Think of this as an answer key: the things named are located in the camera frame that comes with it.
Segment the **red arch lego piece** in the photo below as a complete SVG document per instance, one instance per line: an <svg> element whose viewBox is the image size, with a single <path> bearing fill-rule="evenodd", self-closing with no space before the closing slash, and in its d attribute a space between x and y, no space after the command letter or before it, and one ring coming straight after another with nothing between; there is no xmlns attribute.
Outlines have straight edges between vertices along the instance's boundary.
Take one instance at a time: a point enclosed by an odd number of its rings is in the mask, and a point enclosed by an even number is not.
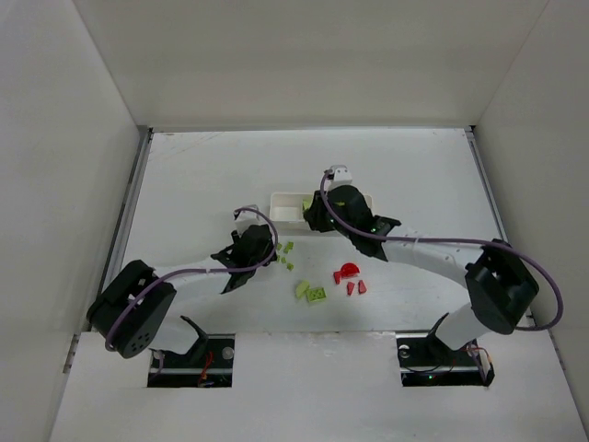
<svg viewBox="0 0 589 442"><path fill-rule="evenodd" d="M333 279L336 285L339 285L343 279L351 279L360 274L360 268L353 262L344 263L341 268L333 273Z"/></svg>

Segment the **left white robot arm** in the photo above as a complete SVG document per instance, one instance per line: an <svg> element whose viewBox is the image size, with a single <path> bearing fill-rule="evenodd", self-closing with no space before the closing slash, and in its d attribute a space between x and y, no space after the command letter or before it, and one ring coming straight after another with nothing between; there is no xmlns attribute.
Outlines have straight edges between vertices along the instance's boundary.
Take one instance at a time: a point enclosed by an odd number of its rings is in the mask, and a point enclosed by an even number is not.
<svg viewBox="0 0 589 442"><path fill-rule="evenodd" d="M275 229L252 225L232 233L233 243L187 268L155 269L128 262L87 311L87 321L109 351L125 359L145 349L185 354L192 346L190 318L205 296L230 293L276 259Z"/></svg>

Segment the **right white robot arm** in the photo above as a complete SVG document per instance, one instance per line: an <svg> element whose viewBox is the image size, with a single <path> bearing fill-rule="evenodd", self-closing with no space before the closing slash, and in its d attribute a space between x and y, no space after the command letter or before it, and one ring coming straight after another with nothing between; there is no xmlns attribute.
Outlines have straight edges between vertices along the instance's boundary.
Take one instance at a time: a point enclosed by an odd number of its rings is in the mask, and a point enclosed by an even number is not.
<svg viewBox="0 0 589 442"><path fill-rule="evenodd" d="M488 332L513 333L537 295L538 285L520 258L498 239L489 245L459 247L428 243L394 218L375 215L352 185L315 192L303 217L313 231L337 231L363 255L407 264L451 280L468 291L469 302L445 314L429 339L458 350Z"/></svg>

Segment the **white divided container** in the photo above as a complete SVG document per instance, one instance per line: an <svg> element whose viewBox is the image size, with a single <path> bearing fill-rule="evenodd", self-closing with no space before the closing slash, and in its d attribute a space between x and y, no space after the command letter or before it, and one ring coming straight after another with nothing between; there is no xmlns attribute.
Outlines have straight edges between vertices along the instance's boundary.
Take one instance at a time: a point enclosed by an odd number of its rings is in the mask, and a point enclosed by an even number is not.
<svg viewBox="0 0 589 442"><path fill-rule="evenodd" d="M301 210L302 198L313 193L275 192L271 195L270 219L279 229L310 231Z"/></svg>

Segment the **green curved lego piece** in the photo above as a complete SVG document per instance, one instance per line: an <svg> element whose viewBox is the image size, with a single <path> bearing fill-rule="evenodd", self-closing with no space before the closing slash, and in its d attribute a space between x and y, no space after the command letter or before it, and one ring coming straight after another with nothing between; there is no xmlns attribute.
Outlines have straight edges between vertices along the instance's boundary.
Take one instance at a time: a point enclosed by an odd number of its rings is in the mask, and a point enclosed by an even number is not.
<svg viewBox="0 0 589 442"><path fill-rule="evenodd" d="M295 296L297 299L306 297L310 289L310 283L306 280L302 281L295 289Z"/></svg>

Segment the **green 2x2 lego plate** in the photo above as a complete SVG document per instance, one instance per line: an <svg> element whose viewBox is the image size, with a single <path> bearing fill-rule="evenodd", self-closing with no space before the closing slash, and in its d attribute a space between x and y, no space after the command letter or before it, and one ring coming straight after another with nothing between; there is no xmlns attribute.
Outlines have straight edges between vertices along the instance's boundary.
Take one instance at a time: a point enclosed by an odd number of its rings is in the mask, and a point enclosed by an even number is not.
<svg viewBox="0 0 589 442"><path fill-rule="evenodd" d="M309 303L317 303L327 299L327 293L323 287L313 287L306 290L306 300Z"/></svg>

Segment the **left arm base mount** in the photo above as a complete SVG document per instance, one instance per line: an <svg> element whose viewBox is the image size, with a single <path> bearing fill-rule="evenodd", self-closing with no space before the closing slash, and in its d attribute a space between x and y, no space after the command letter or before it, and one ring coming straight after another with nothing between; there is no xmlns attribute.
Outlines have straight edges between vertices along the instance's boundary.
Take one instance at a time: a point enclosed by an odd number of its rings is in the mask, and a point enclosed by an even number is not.
<svg viewBox="0 0 589 442"><path fill-rule="evenodd" d="M189 317L182 315L180 318L193 331L191 347L184 354L154 349L146 386L161 389L231 388L235 334L209 334Z"/></svg>

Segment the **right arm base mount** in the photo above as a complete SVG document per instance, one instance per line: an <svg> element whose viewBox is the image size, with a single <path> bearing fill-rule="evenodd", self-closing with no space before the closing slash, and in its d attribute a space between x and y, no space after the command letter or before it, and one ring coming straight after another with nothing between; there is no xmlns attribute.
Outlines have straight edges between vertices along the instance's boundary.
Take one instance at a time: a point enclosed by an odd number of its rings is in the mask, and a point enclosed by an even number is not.
<svg viewBox="0 0 589 442"><path fill-rule="evenodd" d="M429 331L396 335L399 373L403 387L488 388L495 380L489 352L472 340L458 350L449 349L434 333L443 315Z"/></svg>

